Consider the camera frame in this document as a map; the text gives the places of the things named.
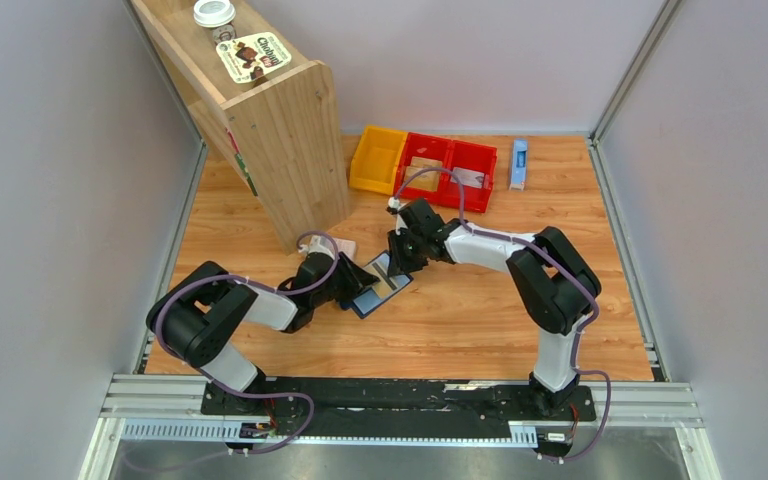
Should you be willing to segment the red plastic bin left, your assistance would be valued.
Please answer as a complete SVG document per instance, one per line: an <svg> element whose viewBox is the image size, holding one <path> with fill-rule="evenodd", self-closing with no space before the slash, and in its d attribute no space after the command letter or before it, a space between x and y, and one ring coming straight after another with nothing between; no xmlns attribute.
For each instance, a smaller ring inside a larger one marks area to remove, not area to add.
<svg viewBox="0 0 768 480"><path fill-rule="evenodd" d="M412 180L401 191L400 198L402 200L425 198L429 203L435 203L442 175L438 168L444 167L452 146L453 143L449 139L409 133L402 149L393 193L397 193L405 181L413 175L430 168L430 171Z"/></svg>

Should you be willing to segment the gold credit card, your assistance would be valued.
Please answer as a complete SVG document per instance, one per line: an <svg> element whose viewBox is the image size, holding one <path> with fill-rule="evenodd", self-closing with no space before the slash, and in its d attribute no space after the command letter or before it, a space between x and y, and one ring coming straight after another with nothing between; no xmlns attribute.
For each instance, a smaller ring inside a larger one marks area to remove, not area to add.
<svg viewBox="0 0 768 480"><path fill-rule="evenodd" d="M377 282L372 286L372 290L381 300L396 294L411 282L411 277L406 274L389 275L389 265L389 254L382 252L363 266L364 271L377 279Z"/></svg>

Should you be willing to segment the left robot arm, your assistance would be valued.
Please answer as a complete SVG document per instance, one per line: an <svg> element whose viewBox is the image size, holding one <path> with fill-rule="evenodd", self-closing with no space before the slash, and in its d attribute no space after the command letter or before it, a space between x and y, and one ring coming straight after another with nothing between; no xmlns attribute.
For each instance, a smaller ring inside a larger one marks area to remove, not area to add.
<svg viewBox="0 0 768 480"><path fill-rule="evenodd" d="M200 371L245 415L266 399L265 374L231 343L244 323L292 334L308 325L329 302L350 302L379 278L345 254L309 253L293 277L276 287L230 274L207 261L149 310L147 328L167 353Z"/></svg>

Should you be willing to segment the red plastic bin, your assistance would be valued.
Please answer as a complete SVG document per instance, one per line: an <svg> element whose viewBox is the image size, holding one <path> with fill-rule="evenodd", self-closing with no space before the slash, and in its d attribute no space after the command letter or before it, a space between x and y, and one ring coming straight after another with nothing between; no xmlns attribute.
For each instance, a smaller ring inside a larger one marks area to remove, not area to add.
<svg viewBox="0 0 768 480"><path fill-rule="evenodd" d="M413 175L430 168L430 171L412 180L401 191L400 198L402 200L425 198L429 203L435 203L442 175L438 168L444 167L452 146L453 143L449 139L409 133L402 149L393 193L397 193L405 181Z"/></svg>
<svg viewBox="0 0 768 480"><path fill-rule="evenodd" d="M444 162L444 167L451 171L453 176L441 175L437 204L458 208L461 198L458 184L461 184L464 209L468 212L485 213L494 189L496 161L496 148L454 140L451 153Z"/></svg>

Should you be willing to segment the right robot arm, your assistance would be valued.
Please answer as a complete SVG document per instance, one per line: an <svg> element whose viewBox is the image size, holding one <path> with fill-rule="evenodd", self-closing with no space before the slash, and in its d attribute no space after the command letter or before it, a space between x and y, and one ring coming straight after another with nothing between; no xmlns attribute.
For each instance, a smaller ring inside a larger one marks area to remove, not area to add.
<svg viewBox="0 0 768 480"><path fill-rule="evenodd" d="M424 199L390 198L396 219L388 234L391 276L422 270L429 262L465 264L511 276L526 312L540 330L531 373L533 410L552 419L571 402L580 373L580 334L599 313L602 286L565 234L546 227L536 234L479 228L462 218L444 221Z"/></svg>

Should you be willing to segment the blue white toothpaste box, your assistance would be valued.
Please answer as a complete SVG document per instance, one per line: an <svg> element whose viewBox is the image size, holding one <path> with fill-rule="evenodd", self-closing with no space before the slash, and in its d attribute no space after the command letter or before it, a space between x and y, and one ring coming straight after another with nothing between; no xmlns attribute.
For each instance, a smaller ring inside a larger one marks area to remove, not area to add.
<svg viewBox="0 0 768 480"><path fill-rule="evenodd" d="M509 189L522 191L527 180L528 141L525 138L516 138L511 149L509 168Z"/></svg>

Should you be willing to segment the red plastic bin right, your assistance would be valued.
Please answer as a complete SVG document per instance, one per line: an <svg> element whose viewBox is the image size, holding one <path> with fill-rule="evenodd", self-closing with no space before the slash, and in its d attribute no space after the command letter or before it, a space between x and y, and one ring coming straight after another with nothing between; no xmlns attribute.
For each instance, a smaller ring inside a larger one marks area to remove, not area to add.
<svg viewBox="0 0 768 480"><path fill-rule="evenodd" d="M458 184L461 184L464 209L468 212L485 213L494 189L496 161L496 148L454 140L451 153L444 162L444 167L451 171L453 176L441 175L437 204L458 208L461 198Z"/></svg>

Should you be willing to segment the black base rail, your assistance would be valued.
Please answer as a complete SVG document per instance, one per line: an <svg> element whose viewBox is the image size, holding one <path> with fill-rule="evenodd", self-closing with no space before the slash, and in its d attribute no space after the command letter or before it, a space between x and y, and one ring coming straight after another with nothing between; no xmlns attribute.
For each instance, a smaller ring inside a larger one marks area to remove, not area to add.
<svg viewBox="0 0 768 480"><path fill-rule="evenodd" d="M516 421L577 427L596 420L591 390L567 389L562 400L528 382L392 378L267 377L256 398L207 384L205 415L265 416L273 432L315 438L501 440Z"/></svg>

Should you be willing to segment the silver card in bin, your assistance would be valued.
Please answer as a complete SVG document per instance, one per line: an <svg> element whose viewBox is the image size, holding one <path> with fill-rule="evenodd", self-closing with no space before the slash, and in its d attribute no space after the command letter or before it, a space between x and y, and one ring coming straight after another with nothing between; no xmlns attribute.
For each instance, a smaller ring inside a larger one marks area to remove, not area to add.
<svg viewBox="0 0 768 480"><path fill-rule="evenodd" d="M476 170L456 167L453 169L453 177L457 178L464 187L483 189L486 174Z"/></svg>

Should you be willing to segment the wooden shelf unit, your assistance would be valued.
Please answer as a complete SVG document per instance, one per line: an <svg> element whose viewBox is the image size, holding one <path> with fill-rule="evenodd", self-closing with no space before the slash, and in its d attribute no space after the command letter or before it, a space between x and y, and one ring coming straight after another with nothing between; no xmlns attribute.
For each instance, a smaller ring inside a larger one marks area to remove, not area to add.
<svg viewBox="0 0 768 480"><path fill-rule="evenodd" d="M191 1L135 1L135 12L205 141L265 210L278 245L327 230L350 212L347 162L329 66L292 43L288 66L243 85L226 71Z"/></svg>

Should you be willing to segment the navy blue card holder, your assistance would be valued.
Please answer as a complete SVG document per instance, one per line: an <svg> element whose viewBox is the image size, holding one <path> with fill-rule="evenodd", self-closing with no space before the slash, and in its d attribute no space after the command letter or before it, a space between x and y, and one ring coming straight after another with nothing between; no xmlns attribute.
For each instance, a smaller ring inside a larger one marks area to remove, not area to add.
<svg viewBox="0 0 768 480"><path fill-rule="evenodd" d="M377 310L379 307L381 307L384 303L386 303L390 298L395 296L396 294L390 296L389 298L386 298L384 300L379 299L375 292L372 290L372 288L365 292L364 294L357 297L350 305L348 306L341 306L338 304L338 306L344 310L353 311L360 319L364 319L368 317L370 314L372 314L375 310Z"/></svg>

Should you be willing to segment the yellow plastic bin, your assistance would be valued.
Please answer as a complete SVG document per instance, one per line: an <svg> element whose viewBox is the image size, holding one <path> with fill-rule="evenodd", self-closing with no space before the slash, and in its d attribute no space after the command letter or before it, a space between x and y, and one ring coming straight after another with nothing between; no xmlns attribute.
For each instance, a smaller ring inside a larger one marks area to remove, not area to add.
<svg viewBox="0 0 768 480"><path fill-rule="evenodd" d="M391 195L407 131L367 125L352 157L349 186Z"/></svg>

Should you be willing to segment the Chobani yogurt lid pack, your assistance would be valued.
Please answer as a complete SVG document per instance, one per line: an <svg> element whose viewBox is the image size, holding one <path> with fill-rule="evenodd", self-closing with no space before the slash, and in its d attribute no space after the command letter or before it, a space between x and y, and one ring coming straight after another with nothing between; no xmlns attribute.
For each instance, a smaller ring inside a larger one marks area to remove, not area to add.
<svg viewBox="0 0 768 480"><path fill-rule="evenodd" d="M216 53L236 84L256 82L292 61L292 53L273 32L222 41Z"/></svg>

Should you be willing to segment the red patterned tissue pack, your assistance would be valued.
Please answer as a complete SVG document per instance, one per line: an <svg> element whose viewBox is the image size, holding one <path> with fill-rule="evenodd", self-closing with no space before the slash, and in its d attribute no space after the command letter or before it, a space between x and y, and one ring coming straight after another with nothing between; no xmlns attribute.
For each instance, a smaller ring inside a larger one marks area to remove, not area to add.
<svg viewBox="0 0 768 480"><path fill-rule="evenodd" d="M355 260L357 253L357 243L355 241L337 237L334 237L334 241L341 253L344 253L349 260Z"/></svg>

